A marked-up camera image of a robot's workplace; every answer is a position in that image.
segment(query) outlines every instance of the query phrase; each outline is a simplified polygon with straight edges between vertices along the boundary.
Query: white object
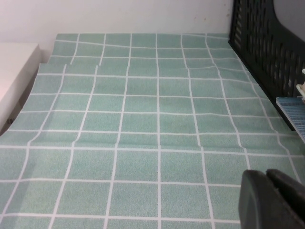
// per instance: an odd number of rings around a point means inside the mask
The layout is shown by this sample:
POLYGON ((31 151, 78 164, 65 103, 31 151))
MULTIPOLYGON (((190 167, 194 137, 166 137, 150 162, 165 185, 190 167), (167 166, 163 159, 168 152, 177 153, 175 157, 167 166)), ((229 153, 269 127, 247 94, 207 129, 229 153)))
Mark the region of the white object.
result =
POLYGON ((58 33, 228 33, 232 6, 233 0, 0 0, 0 42, 37 42, 47 62, 58 33))
POLYGON ((0 43, 0 130, 41 62, 35 43, 0 43))

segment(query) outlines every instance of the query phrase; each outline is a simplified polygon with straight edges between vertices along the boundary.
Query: green square tile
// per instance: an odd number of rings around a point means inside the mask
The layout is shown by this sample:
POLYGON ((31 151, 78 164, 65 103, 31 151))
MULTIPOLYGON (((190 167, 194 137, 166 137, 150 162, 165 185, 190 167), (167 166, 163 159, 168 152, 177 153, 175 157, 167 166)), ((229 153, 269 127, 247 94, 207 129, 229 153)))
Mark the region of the green square tile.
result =
POLYGON ((1 193, 0 211, 1 212, 3 212, 3 209, 5 208, 5 205, 6 205, 7 201, 9 200, 15 185, 16 185, 15 183, 0 183, 0 193, 1 193))
POLYGON ((31 149, 22 179, 63 179, 69 164, 70 152, 70 150, 31 149))
POLYGON ((224 99, 193 99, 196 114, 228 115, 224 99))
POLYGON ((158 180, 158 153, 157 152, 129 152, 118 153, 116 180, 158 180))
POLYGON ((77 37, 78 37, 77 33, 59 33, 57 34, 56 39, 75 42, 77 41, 77 37))
POLYGON ((114 147, 118 134, 82 133, 76 147, 114 147))
POLYGON ((207 37, 206 42, 210 49, 231 49, 228 39, 207 37))
POLYGON ((239 60, 236 59, 214 59, 218 68, 227 68, 233 70, 242 70, 239 60))
POLYGON ((242 174, 247 169, 245 156, 205 155, 205 170, 209 184, 240 185, 242 174))
POLYGON ((31 93, 57 93, 61 85, 61 76, 38 75, 31 93))
POLYGON ((227 102, 232 115, 255 115, 264 117, 259 99, 228 99, 227 102))
POLYGON ((183 59, 183 53, 181 48, 179 49, 158 49, 158 58, 181 58, 183 59))
POLYGON ((89 95, 60 94, 54 104, 53 110, 86 110, 89 95))
POLYGON ((211 55, 213 58, 237 58, 233 49, 211 49, 211 55))
POLYGON ((251 169, 265 173, 267 169, 275 168, 295 179, 295 174, 287 157, 249 156, 249 162, 251 169))
POLYGON ((189 81, 186 79, 160 79, 160 95, 190 96, 189 81))
POLYGON ((239 223, 215 223, 216 229, 241 229, 239 223))
POLYGON ((118 131, 121 114, 88 113, 83 130, 118 131))
POLYGON ((244 152, 238 145, 236 135, 201 135, 200 142, 205 151, 244 152))
POLYGON ((194 97, 223 98, 219 80, 191 80, 194 97))
POLYGON ((102 33, 82 33, 82 34, 80 34, 79 41, 103 44, 104 36, 105 36, 105 34, 102 34, 102 33))
POLYGON ((274 130, 278 131, 281 134, 291 134, 292 131, 287 125, 287 123, 283 120, 282 117, 270 118, 271 125, 274 130))
POLYGON ((157 68, 138 68, 138 67, 130 67, 128 70, 129 76, 157 76, 157 68))
POLYGON ((187 69, 185 68, 160 68, 159 69, 160 77, 183 77, 187 78, 187 69))
POLYGON ((184 49, 186 58, 209 58, 210 54, 207 49, 184 49))
POLYGON ((127 96, 124 111, 157 112, 157 98, 145 96, 127 96))
POLYGON ((244 72, 231 71, 227 69, 219 69, 219 72, 223 79, 249 82, 249 79, 244 72))
POLYGON ((52 55, 56 56, 73 56, 76 48, 76 43, 72 42, 54 42, 52 55))
POLYGON ((158 48, 181 48, 180 35, 158 34, 158 48))
POLYGON ((211 223, 183 222, 183 221, 162 221, 162 228, 166 229, 211 229, 211 223))
POLYGON ((207 68, 214 66, 212 60, 210 59, 186 59, 186 64, 188 68, 207 68))
POLYGON ((248 153, 252 154, 286 154, 277 142, 276 136, 241 135, 240 141, 248 153))
POLYGON ((108 229, 157 229, 158 221, 155 220, 131 220, 131 219, 110 219, 108 229))
POLYGON ((7 146, 26 146, 28 141, 32 140, 38 131, 33 132, 4 132, 0 137, 0 144, 7 146))
POLYGON ((182 45, 184 48, 206 48, 205 37, 183 35, 182 45))
POLYGON ((224 80, 224 92, 227 98, 256 98, 249 83, 224 80))
POLYGON ((126 33, 107 34, 106 44, 130 46, 130 34, 126 34, 126 33))
POLYGON ((122 131, 157 132, 157 114, 124 114, 122 131))
POLYGON ((263 99, 268 99, 267 95, 265 94, 265 92, 262 90, 262 88, 259 85, 255 84, 254 89, 255 89, 256 93, 258 94, 258 97, 261 97, 263 99))
POLYGON ((158 59, 159 68, 185 68, 183 59, 158 59))
POLYGON ((154 48, 156 46, 156 34, 138 33, 132 35, 132 47, 154 48))
POLYGON ((304 155, 305 144, 297 135, 295 137, 280 136, 280 142, 291 155, 304 155))
POLYGON ((162 149, 200 150, 196 136, 161 135, 160 142, 162 149))
POLYGON ((132 48, 131 57, 156 58, 155 49, 132 48))
POLYGON ((67 146, 70 147, 77 133, 42 132, 32 141, 32 146, 67 146))
POLYGON ((158 148, 157 134, 137 135, 121 134, 119 147, 121 148, 158 148))
POLYGON ((262 99, 263 106, 266 110, 268 117, 280 117, 278 111, 273 106, 273 104, 270 102, 270 100, 262 99))
POLYGON ((129 48, 105 46, 104 57, 129 57, 129 48))
POLYGON ((47 112, 19 113, 16 120, 10 126, 11 130, 39 130, 47 112))
POLYGON ((50 56, 48 63, 49 64, 70 64, 72 56, 50 56))
POLYGON ((160 115, 160 132, 194 134, 195 123, 192 115, 160 115))
POLYGON ((274 133, 266 118, 233 117, 233 122, 241 133, 274 133))
POLYGON ((49 213, 54 210, 61 182, 21 182, 6 213, 49 213))
POLYGON ((157 62, 155 59, 135 59, 130 60, 131 68, 156 68, 157 62))
POLYGON ((99 65, 100 59, 100 57, 75 57, 73 60, 73 65, 94 65, 95 67, 96 65, 99 65))
POLYGON ((126 75, 128 59, 126 58, 103 58, 98 68, 98 75, 126 75))
POLYGON ((157 95, 157 80, 129 79, 127 94, 157 95))
POLYGON ((91 93, 93 77, 88 76, 65 76, 61 92, 64 93, 91 93))
POLYGON ((192 101, 190 98, 160 98, 160 112, 192 114, 192 101))
POLYGON ((158 186, 148 184, 114 184, 111 216, 158 216, 158 186))
POLYGON ((94 95, 91 99, 89 111, 121 111, 123 96, 94 95))
POLYGON ((102 51, 102 45, 79 43, 76 56, 101 56, 102 51))
POLYGON ((38 74, 47 73, 47 74, 59 74, 63 72, 64 64, 48 64, 48 63, 40 63, 38 74))
POLYGON ((67 182, 58 214, 105 215, 109 183, 67 182))
POLYGON ((124 94, 126 79, 99 77, 96 79, 95 94, 124 94))
POLYGON ((51 112, 44 130, 79 130, 84 112, 51 112))
POLYGON ((50 95, 29 95, 23 111, 48 111, 55 99, 54 94, 50 95))
POLYGON ((219 79, 216 67, 190 69, 190 77, 201 79, 219 79))
POLYGON ((100 228, 104 224, 104 219, 86 218, 55 218, 53 229, 84 229, 100 228))
POLYGON ((0 149, 0 179, 18 179, 21 172, 25 149, 0 149))
POLYGON ((197 115, 199 133, 235 133, 229 117, 217 115, 197 115))
POLYGON ((21 217, 21 216, 9 216, 4 217, 0 225, 0 229, 45 229, 48 228, 50 218, 47 217, 21 217))
POLYGON ((305 159, 304 158, 293 158, 292 159, 296 172, 298 173, 301 183, 305 184, 305 159))
POLYGON ((204 183, 201 154, 162 153, 161 181, 204 183))
POLYGON ((69 179, 111 180, 113 151, 75 150, 69 179))
POLYGON ((162 217, 209 219, 207 195, 203 186, 162 185, 162 217))
POLYGON ((209 187, 214 219, 239 220, 238 187, 209 187))
POLYGON ((87 74, 87 75, 94 75, 96 66, 87 65, 87 64, 69 64, 67 65, 66 74, 87 74))

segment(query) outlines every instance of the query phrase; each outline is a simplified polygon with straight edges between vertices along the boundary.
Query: white grid line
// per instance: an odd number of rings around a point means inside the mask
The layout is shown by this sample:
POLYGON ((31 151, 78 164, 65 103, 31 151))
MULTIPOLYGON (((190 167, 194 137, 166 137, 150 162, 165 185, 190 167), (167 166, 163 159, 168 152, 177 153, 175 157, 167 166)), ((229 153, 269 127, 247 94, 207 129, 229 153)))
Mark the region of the white grid line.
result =
POLYGON ((43 123, 41 124, 40 129, 39 129, 38 133, 35 135, 35 137, 32 138, 30 141, 27 142, 27 146, 26 146, 26 156, 25 156, 25 159, 24 159, 24 163, 23 163, 23 166, 22 166, 20 175, 19 175, 19 177, 18 177, 18 181, 17 181, 17 183, 16 183, 16 185, 15 185, 15 187, 14 187, 14 189, 13 189, 11 195, 10 195, 10 198, 8 199, 6 205, 5 205, 4 209, 3 209, 2 215, 4 215, 4 214, 6 213, 8 207, 9 207, 9 205, 10 205, 10 202, 12 201, 12 199, 13 199, 15 193, 16 193, 16 190, 17 190, 17 188, 18 188, 18 185, 19 185, 19 183, 20 183, 20 180, 22 179, 23 173, 24 173, 24 171, 25 171, 25 168, 26 168, 27 163, 28 163, 28 160, 29 160, 31 142, 34 141, 34 140, 40 135, 41 130, 43 129, 45 123, 47 122, 47 119, 48 119, 49 116, 50 116, 51 109, 52 109, 53 106, 55 105, 56 99, 57 99, 57 97, 58 97, 58 95, 59 95, 59 92, 61 91, 61 88, 62 88, 62 85, 63 85, 63 79, 64 79, 64 73, 65 73, 65 71, 66 71, 66 67, 67 67, 67 65, 65 65, 64 68, 63 68, 63 72, 62 72, 62 76, 61 76, 61 84, 60 84, 60 86, 59 86, 59 89, 58 89, 58 91, 57 91, 57 94, 56 94, 56 96, 55 96, 55 98, 54 98, 54 100, 53 100, 53 102, 52 102, 51 107, 50 107, 50 112, 47 113, 47 115, 46 115, 46 117, 44 118, 43 123))
MULTIPOLYGON (((52 214, 42 214, 42 213, 8 213, 4 217, 44 217, 49 218, 52 214)), ((71 215, 71 214, 57 214, 57 218, 72 218, 72 219, 105 219, 106 216, 102 215, 71 215)), ((157 217, 133 217, 133 216, 109 216, 109 219, 127 219, 127 220, 153 220, 157 221, 157 217)), ((162 221, 181 221, 181 222, 211 222, 210 219, 195 219, 195 218, 162 218, 162 221)), ((215 219, 217 223, 230 223, 230 224, 240 224, 239 220, 225 220, 225 219, 215 219)))
MULTIPOLYGON (((181 34, 181 38, 180 38, 180 45, 181 45, 181 49, 182 49, 184 64, 185 64, 185 67, 187 68, 187 63, 186 63, 185 54, 184 54, 184 50, 183 50, 183 35, 182 34, 181 34)), ((197 144, 198 144, 198 146, 201 149, 203 179, 204 179, 204 183, 205 183, 205 191, 206 191, 206 195, 207 195, 208 207, 209 207, 210 218, 211 218, 211 225, 212 225, 212 229, 215 229, 213 207, 212 207, 210 190, 209 190, 209 186, 208 186, 206 169, 205 169, 204 149, 203 149, 203 146, 201 146, 201 142, 200 142, 199 128, 198 128, 198 123, 197 123, 197 118, 196 118, 196 111, 195 111, 195 106, 194 106, 194 101, 193 101, 192 81, 191 81, 191 76, 190 76, 190 70, 189 69, 187 69, 187 74, 188 74, 188 77, 189 77, 189 91, 190 91, 190 98, 191 98, 192 111, 193 111, 193 119, 194 119, 196 136, 197 136, 197 144)))
POLYGON ((207 38, 206 38, 206 37, 205 37, 205 44, 206 44, 206 47, 207 47, 208 52, 209 52, 209 54, 210 54, 210 57, 211 57, 211 59, 212 59, 212 62, 213 62, 213 64, 215 65, 215 67, 217 68, 218 76, 219 76, 219 78, 221 79, 220 84, 221 84, 221 88, 222 88, 222 92, 223 92, 223 96, 224 96, 225 106, 226 106, 226 108, 227 108, 227 111, 228 111, 228 114, 229 114, 231 123, 232 123, 232 125, 233 125, 233 127, 234 127, 234 129, 235 129, 235 131, 236 131, 236 136, 237 136, 238 145, 244 150, 244 154, 245 154, 245 157, 246 157, 247 167, 248 167, 248 169, 251 169, 251 167, 250 167, 250 162, 249 162, 249 157, 248 157, 248 154, 247 154, 247 149, 246 149, 245 147, 243 147, 242 144, 241 144, 239 132, 238 132, 238 129, 237 129, 237 127, 236 127, 236 125, 235 125, 235 123, 234 123, 234 120, 233 120, 233 118, 232 118, 231 111, 230 111, 230 108, 229 108, 229 104, 228 104, 228 101, 227 101, 226 96, 225 96, 223 79, 222 79, 221 74, 220 74, 220 71, 219 71, 219 69, 218 69, 218 67, 217 67, 217 65, 216 65, 216 63, 215 63, 215 61, 214 61, 214 59, 213 59, 213 56, 212 56, 212 54, 211 54, 211 52, 210 52, 210 50, 209 50, 209 46, 208 46, 207 38))
POLYGON ((161 229, 161 140, 160 140, 160 71, 158 61, 158 34, 156 33, 156 64, 157 64, 157 142, 158 142, 158 229, 161 229))
MULTIPOLYGON (((98 67, 96 66, 95 67, 95 74, 97 73, 97 69, 98 69, 98 67)), ((84 123, 85 123, 85 120, 86 120, 86 116, 87 116, 87 112, 89 110, 89 106, 90 106, 90 103, 91 103, 92 94, 93 94, 93 91, 94 91, 94 88, 95 88, 95 83, 96 83, 96 77, 94 78, 94 81, 93 81, 93 86, 92 86, 92 89, 91 89, 91 94, 90 94, 90 97, 89 97, 88 102, 87 102, 86 112, 85 112, 85 114, 84 114, 84 116, 82 118, 82 121, 81 121, 80 129, 78 131, 76 139, 72 142, 72 145, 71 145, 71 154, 70 154, 69 164, 68 164, 68 167, 67 167, 67 171, 66 171, 65 177, 64 177, 64 179, 62 181, 60 191, 59 191, 57 199, 56 199, 56 203, 55 203, 55 207, 54 207, 54 211, 53 211, 53 216, 51 218, 51 221, 50 221, 50 224, 49 224, 49 227, 48 227, 49 229, 51 229, 52 226, 53 226, 53 223, 54 223, 54 220, 55 220, 55 215, 57 214, 57 210, 58 210, 58 207, 59 207, 59 204, 60 204, 60 201, 61 201, 61 196, 62 196, 64 187, 66 185, 66 180, 68 179, 68 176, 69 176, 69 173, 70 173, 70 169, 71 169, 72 161, 73 161, 73 156, 74 156, 74 146, 75 146, 75 143, 80 139, 81 131, 83 129, 83 126, 84 126, 84 123)))
POLYGON ((72 59, 71 59, 70 64, 73 63, 74 58, 75 58, 75 56, 76 56, 76 52, 77 52, 77 48, 78 48, 78 43, 79 43, 79 40, 80 40, 80 35, 81 35, 80 33, 77 35, 77 41, 76 41, 75 51, 74 51, 74 55, 72 56, 72 59))
POLYGON ((103 51, 102 51, 102 55, 101 55, 101 59, 100 59, 100 62, 99 62, 99 66, 102 64, 102 61, 103 61, 103 57, 104 57, 104 52, 105 52, 105 43, 106 43, 106 33, 104 34, 104 42, 103 42, 103 51))
MULTIPOLYGON (((130 48, 129 48, 128 66, 130 65, 130 56, 131 56, 131 50, 132 50, 131 45, 132 45, 132 33, 130 34, 130 48)), ((124 110, 125 110, 125 101, 126 101, 126 94, 127 94, 128 71, 129 71, 129 67, 127 67, 127 69, 126 69, 124 97, 123 97, 123 103, 122 103, 122 110, 121 110, 121 117, 120 117, 120 124, 119 124, 119 132, 118 132, 117 141, 116 141, 115 147, 114 147, 113 168, 112 168, 112 176, 111 176, 111 182, 110 182, 110 187, 109 187, 109 194, 108 194, 108 199, 107 199, 106 217, 105 217, 104 227, 103 227, 104 229, 107 229, 107 226, 108 226, 108 218, 109 218, 109 213, 110 213, 112 191, 113 191, 113 185, 114 185, 114 181, 115 181, 116 163, 117 163, 117 158, 118 158, 118 144, 119 144, 120 138, 121 138, 123 116, 124 116, 124 110)))
MULTIPOLYGON (((38 132, 39 130, 7 130, 10 132, 38 132)), ((78 133, 77 130, 41 130, 41 132, 58 132, 58 133, 78 133)), ((91 134, 117 134, 118 131, 94 131, 94 130, 82 130, 82 133, 91 133, 91 134)), ((121 134, 131 134, 131 135, 157 135, 156 132, 126 132, 121 131, 121 134)), ((196 136, 197 133, 188 134, 188 133, 160 133, 160 135, 178 135, 178 136, 196 136)), ((236 132, 203 132, 199 133, 199 135, 236 135, 236 132)), ((260 135, 260 136, 282 136, 282 137, 295 137, 299 138, 298 135, 294 134, 281 134, 281 133, 246 133, 246 132, 239 132, 239 135, 260 135)))
MULTIPOLYGON (((240 59, 239 59, 239 63, 241 64, 242 68, 244 69, 244 72, 246 73, 246 75, 247 75, 249 81, 251 82, 252 89, 253 89, 254 93, 255 93, 256 95, 258 95, 258 93, 257 93, 256 89, 254 88, 254 85, 253 85, 253 83, 252 83, 252 81, 251 81, 251 79, 250 79, 250 76, 247 74, 247 72, 246 72, 246 70, 245 70, 245 68, 244 68, 244 65, 243 65, 243 63, 242 63, 242 61, 241 61, 240 59)), ((291 165, 292 170, 293 170, 293 172, 294 172, 294 175, 295 175, 295 177, 296 177, 296 180, 297 180, 298 182, 301 183, 301 179, 300 179, 300 177, 299 177, 299 174, 297 173, 297 170, 296 170, 295 165, 294 165, 294 163, 293 163, 293 160, 292 160, 292 158, 291 158, 291 154, 290 154, 289 149, 287 149, 287 148, 286 148, 285 146, 283 146, 283 144, 281 143, 281 139, 280 139, 279 132, 278 132, 277 130, 274 129, 274 127, 273 127, 273 125, 272 125, 272 123, 271 123, 271 120, 270 120, 270 118, 268 117, 267 111, 266 111, 266 109, 265 109, 265 107, 264 107, 264 105, 263 105, 262 100, 259 99, 259 102, 260 102, 260 105, 261 105, 261 107, 262 107, 262 109, 263 109, 263 113, 264 113, 264 115, 265 115, 265 117, 266 117, 266 119, 267 119, 267 121, 268 121, 268 124, 269 124, 270 128, 276 133, 277 142, 278 142, 279 146, 280 146, 281 148, 283 148, 283 149, 286 151, 287 155, 288 155, 289 162, 290 162, 290 165, 291 165)))

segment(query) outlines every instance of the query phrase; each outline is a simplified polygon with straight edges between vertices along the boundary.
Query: green tile-pattern mat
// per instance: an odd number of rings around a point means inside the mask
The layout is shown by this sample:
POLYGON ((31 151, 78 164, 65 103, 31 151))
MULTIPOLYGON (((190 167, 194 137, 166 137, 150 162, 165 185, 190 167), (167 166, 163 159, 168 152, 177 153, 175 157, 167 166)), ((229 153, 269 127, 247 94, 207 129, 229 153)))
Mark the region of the green tile-pattern mat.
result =
POLYGON ((0 229, 237 229, 245 169, 305 146, 224 34, 59 34, 0 137, 0 229))

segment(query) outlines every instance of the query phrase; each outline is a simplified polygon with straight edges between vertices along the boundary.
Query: slotted black panel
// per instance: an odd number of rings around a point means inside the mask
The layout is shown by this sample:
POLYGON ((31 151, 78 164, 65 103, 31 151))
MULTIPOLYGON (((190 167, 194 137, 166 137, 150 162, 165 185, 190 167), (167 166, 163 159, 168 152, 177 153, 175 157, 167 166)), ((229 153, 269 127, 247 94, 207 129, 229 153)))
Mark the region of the slotted black panel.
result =
POLYGON ((299 96, 305 42, 279 22, 273 0, 235 0, 229 43, 277 109, 277 97, 299 96))

